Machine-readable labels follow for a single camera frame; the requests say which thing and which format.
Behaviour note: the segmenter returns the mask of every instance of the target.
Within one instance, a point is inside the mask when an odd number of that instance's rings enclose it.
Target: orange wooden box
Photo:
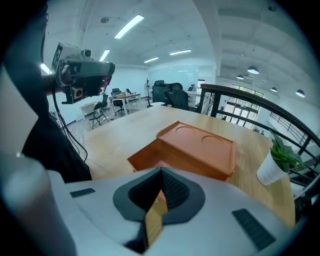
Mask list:
[[[234,173],[235,143],[177,121],[128,161],[134,171],[172,167],[226,181]]]

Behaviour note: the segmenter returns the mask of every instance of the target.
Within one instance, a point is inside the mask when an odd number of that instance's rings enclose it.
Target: white ceiling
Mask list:
[[[297,97],[320,106],[319,63],[294,21],[279,6],[268,10],[267,0],[51,0],[45,62],[51,65],[58,42],[92,50],[106,61],[152,67],[183,58],[215,60],[218,75],[236,80],[256,66],[253,84],[278,95]],[[137,14],[144,16],[121,39],[120,29]],[[102,24],[101,18],[109,22]],[[192,52],[170,56],[176,50]],[[159,57],[144,64],[145,60]]]

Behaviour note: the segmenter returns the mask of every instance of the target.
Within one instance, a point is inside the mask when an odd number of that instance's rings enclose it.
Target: black railing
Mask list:
[[[284,119],[278,114],[275,114],[271,112],[270,117],[275,119],[277,123],[279,123],[281,126],[283,126],[287,132],[291,133],[291,135],[295,138],[296,142],[298,142],[300,145],[303,145],[307,140],[307,135],[299,130],[295,125]]]
[[[286,111],[282,107],[274,104],[273,102],[271,102],[269,100],[266,100],[265,98],[256,96],[256,95],[248,93],[246,91],[242,91],[242,90],[238,90],[238,89],[234,89],[234,88],[230,88],[230,87],[226,87],[226,86],[203,83],[203,84],[201,84],[201,98],[200,98],[199,107],[197,108],[198,113],[203,113],[202,107],[203,107],[204,98],[205,98],[206,93],[214,94],[213,103],[212,103],[212,110],[210,113],[211,117],[216,117],[217,114],[222,114],[224,116],[230,116],[233,118],[237,118],[237,119],[243,120],[245,122],[251,123],[253,125],[256,125],[258,127],[261,127],[263,129],[272,131],[274,134],[282,137],[283,139],[285,139],[288,142],[291,142],[293,145],[297,146],[299,148],[299,152],[298,152],[299,155],[301,155],[303,152],[307,153],[311,157],[311,159],[314,160],[314,164],[312,165],[314,168],[318,164],[320,164],[319,158],[315,157],[312,153],[310,153],[306,149],[306,147],[308,146],[310,141],[312,141],[312,143],[315,143],[320,148],[320,138],[317,137],[314,134],[314,132],[312,130],[310,130],[310,128],[308,128],[298,118],[296,118],[294,115],[292,115],[291,113],[289,113],[288,111]],[[288,130],[290,130],[292,127],[292,131],[295,128],[297,131],[300,131],[302,133],[302,137],[299,137],[300,141],[295,141],[295,140],[289,138],[288,136],[278,132],[277,130],[270,128],[269,126],[267,126],[263,123],[248,119],[248,118],[240,116],[240,115],[236,115],[233,113],[219,110],[218,108],[219,108],[219,104],[220,104],[221,95],[238,98],[238,99],[253,103],[255,105],[260,106],[261,108],[264,108],[266,110],[271,111],[272,115],[274,115],[275,117],[278,116],[278,120],[280,120],[280,119],[281,119],[281,121],[285,120],[285,122],[283,121],[283,124],[284,125],[288,124],[288,126],[287,126]],[[316,172],[310,165],[308,165],[307,162],[304,163],[304,166],[305,166],[305,169],[309,169],[309,171],[311,171],[311,174],[313,176],[313,178],[311,178],[311,180],[313,180],[312,182],[314,182],[315,177],[317,179],[319,178],[318,172]]]

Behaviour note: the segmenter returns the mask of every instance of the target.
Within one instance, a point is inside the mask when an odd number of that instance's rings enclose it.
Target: black cable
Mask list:
[[[77,145],[71,140],[71,138],[70,138],[70,135],[69,135],[69,133],[68,133],[68,128],[67,128],[67,126],[66,126],[66,122],[65,122],[65,120],[64,120],[64,118],[62,117],[62,115],[61,115],[61,113],[60,113],[60,110],[59,110],[59,108],[58,108],[58,105],[57,105],[57,100],[56,100],[56,88],[53,88],[53,91],[52,91],[52,97],[53,97],[53,103],[54,103],[54,106],[55,106],[55,110],[57,111],[57,115],[58,115],[58,118],[59,118],[59,120],[60,120],[60,123],[61,123],[61,125],[62,125],[62,130],[63,130],[63,132],[64,132],[64,135],[65,135],[65,137],[66,137],[66,139],[69,141],[69,143],[71,144],[71,146],[72,146],[72,144],[76,147],[76,149],[77,149],[77,151],[78,151],[78,155],[80,155],[80,150],[79,150],[79,148],[77,147]]]
[[[62,117],[62,115],[61,115],[61,113],[60,113],[60,110],[59,110],[59,107],[58,107],[58,104],[57,104],[57,99],[56,99],[56,86],[55,86],[55,84],[52,84],[51,83],[51,81],[50,81],[50,76],[49,76],[49,82],[50,82],[50,85],[51,85],[51,91],[52,91],[52,97],[53,97],[53,103],[54,103],[54,107],[55,107],[55,109],[56,109],[56,112],[57,112],[57,114],[58,114],[58,117],[59,117],[59,119],[60,119],[60,122],[61,122],[61,124],[62,124],[62,128],[65,128],[66,129],[66,132],[69,134],[69,138],[70,138],[70,136],[73,138],[73,140],[84,150],[84,152],[85,152],[85,158],[84,158],[84,162],[87,160],[87,158],[88,158],[88,151],[76,140],[76,138],[72,135],[72,133],[69,131],[69,129],[67,128],[67,125],[66,125],[66,122],[65,122],[65,120],[64,120],[64,118]]]
[[[78,151],[78,155],[80,155],[80,150],[79,148],[77,147],[77,145],[72,141],[71,137],[70,137],[70,134],[69,134],[69,129],[66,125],[66,121],[64,120],[64,118],[62,117],[62,115],[58,115],[59,119],[60,119],[60,122],[61,124],[63,124],[62,128],[63,128],[63,131],[64,131],[64,134],[68,134],[68,137],[69,137],[69,141],[76,147],[76,150]]]

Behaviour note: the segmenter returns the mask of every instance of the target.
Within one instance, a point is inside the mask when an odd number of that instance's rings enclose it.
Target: black office chair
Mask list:
[[[107,120],[107,122],[109,123],[109,120],[107,119],[107,117],[105,116],[105,114],[102,111],[102,103],[101,102],[98,102],[97,104],[95,104],[94,109],[93,109],[93,118],[90,118],[89,120],[92,120],[92,130],[94,129],[94,126],[96,124],[99,124],[101,126],[105,120]]]
[[[166,86],[169,87],[170,92],[180,92],[184,89],[182,84],[179,82],[167,83]]]
[[[101,111],[104,111],[107,109],[108,106],[108,94],[103,94],[102,95],[102,105],[101,105]]]
[[[155,81],[154,86],[152,86],[152,102],[163,102],[168,105],[169,101],[165,95],[168,87],[164,80]]]
[[[188,94],[185,91],[165,91],[164,94],[173,108],[192,112],[196,111],[195,107],[189,107]]]
[[[112,89],[112,92],[111,92],[111,96],[112,97],[116,97],[118,94],[121,94],[122,91],[119,89],[119,88],[113,88]],[[120,114],[122,114],[122,111],[124,111],[124,104],[122,102],[122,100],[116,100],[116,101],[113,101],[113,106],[114,107],[119,107],[120,109],[116,112],[114,112],[114,114],[116,115],[118,112],[120,112]]]

